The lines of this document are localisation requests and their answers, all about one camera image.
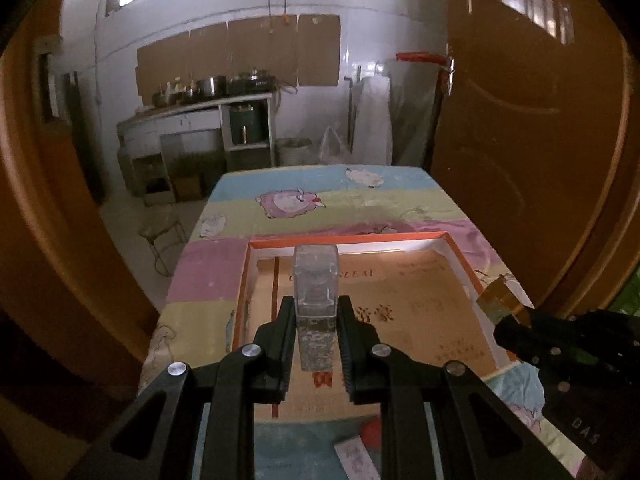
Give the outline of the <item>dark green appliance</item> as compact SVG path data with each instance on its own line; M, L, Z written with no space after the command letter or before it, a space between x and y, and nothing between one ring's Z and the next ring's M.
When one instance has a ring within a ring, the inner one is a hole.
M267 111L264 104L249 102L233 105L229 110L231 140L234 145L266 142Z

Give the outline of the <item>white covered standing object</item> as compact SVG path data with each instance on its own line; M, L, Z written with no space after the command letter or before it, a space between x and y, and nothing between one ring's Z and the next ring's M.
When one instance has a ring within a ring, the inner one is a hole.
M388 166L393 158L390 78L381 75L364 77L356 90L352 162Z

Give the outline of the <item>large orange-rimmed cardboard tray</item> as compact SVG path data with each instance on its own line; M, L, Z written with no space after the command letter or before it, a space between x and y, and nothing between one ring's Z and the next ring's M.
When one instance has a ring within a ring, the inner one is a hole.
M337 248L338 291L386 344L426 364L459 360L483 379L514 365L477 304L484 284L446 231L252 240L227 325L230 349L252 341L276 317L282 298L293 295L294 250L307 244Z

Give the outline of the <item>white cartoon rectangular box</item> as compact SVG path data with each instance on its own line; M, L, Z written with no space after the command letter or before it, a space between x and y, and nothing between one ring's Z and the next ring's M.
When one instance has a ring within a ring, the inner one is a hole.
M359 436L334 444L348 480L380 480L380 474Z

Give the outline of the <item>brown wooden door left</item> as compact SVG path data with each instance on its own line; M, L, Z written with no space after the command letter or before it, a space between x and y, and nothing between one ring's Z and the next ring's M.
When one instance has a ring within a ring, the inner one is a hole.
M73 375L137 391L157 310L100 218L61 119L44 120L38 56L62 0L1 0L1 309Z

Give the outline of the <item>brown wooden door right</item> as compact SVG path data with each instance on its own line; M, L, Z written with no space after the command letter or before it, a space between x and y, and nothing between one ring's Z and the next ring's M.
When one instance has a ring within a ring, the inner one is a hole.
M541 309L639 262L639 65L598 0L448 0L432 174Z

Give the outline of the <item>metal cooking pot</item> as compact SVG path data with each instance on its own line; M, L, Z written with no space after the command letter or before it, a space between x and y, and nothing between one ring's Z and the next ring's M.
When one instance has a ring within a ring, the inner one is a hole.
M218 100L228 96L227 78L224 75L206 77L195 83L196 95L202 101Z

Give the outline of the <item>brown wooden door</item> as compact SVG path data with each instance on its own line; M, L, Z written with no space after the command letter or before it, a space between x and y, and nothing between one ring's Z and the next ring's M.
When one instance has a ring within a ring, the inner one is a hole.
M541 309L639 262L639 65L598 0L448 0L432 174Z
M38 56L62 0L1 0L1 309L73 375L137 391L157 310L100 218L61 119L44 120Z

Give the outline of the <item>clear patterned rectangular box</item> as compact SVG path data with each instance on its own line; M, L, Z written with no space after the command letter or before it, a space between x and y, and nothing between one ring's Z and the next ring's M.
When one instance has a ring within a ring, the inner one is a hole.
M293 284L300 368L333 370L340 255L335 245L298 245Z

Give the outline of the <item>brown cardboard wall panel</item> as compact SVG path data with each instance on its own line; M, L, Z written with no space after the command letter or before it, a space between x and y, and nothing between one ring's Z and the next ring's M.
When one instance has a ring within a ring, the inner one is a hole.
M137 50L138 96L150 105L175 79L231 80L254 70L295 87L335 87L341 32L335 14L258 16L180 32Z

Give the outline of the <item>white kitchen counter cabinet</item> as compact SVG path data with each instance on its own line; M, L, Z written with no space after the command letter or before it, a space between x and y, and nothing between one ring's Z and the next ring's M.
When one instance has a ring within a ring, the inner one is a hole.
M243 150L269 150L269 167L277 166L276 122L274 97L271 93L232 96L219 100L199 102L186 106L168 106L139 114L117 125L120 143L131 159L162 154L162 137L175 134L194 134L219 130L220 140L215 141L225 152ZM267 111L267 140L247 144L234 144L231 139L230 110L232 106L261 102Z

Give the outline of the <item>red bottle cap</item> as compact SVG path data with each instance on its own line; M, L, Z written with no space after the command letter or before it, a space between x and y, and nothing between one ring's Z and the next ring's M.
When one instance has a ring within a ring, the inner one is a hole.
M382 450L382 422L379 417L369 418L362 422L359 435L363 445L369 450Z

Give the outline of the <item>black gas stove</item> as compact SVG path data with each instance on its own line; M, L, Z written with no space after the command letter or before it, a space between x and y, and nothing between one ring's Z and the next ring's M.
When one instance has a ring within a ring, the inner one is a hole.
M250 96L273 92L276 88L276 78L264 70L254 70L234 76L227 84L228 96Z

